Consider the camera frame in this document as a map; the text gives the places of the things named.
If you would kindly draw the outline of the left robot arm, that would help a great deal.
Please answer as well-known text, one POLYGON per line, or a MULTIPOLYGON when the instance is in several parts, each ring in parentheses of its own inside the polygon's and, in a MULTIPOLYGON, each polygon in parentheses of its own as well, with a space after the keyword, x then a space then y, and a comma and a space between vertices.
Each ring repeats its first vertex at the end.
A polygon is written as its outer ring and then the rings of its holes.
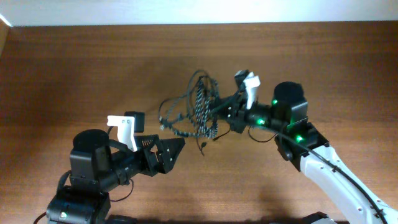
POLYGON ((132 183, 137 174, 169 173, 184 138, 137 136, 139 150, 110 139, 106 131, 88 129, 73 139, 71 169, 64 173, 45 213, 49 223, 104 223, 111 207, 110 191, 132 183))

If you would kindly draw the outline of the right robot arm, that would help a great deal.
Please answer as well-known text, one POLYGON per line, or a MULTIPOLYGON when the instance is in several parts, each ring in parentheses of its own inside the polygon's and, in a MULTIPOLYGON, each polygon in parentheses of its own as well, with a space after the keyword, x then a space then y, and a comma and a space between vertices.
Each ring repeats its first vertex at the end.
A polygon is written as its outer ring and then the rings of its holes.
POLYGON ((280 155, 322 189, 350 223, 397 223, 397 210, 367 188, 309 122, 301 84, 278 84, 269 105, 251 98, 251 88, 242 84, 234 95, 217 97, 211 109, 237 133, 246 127, 275 133, 280 155))

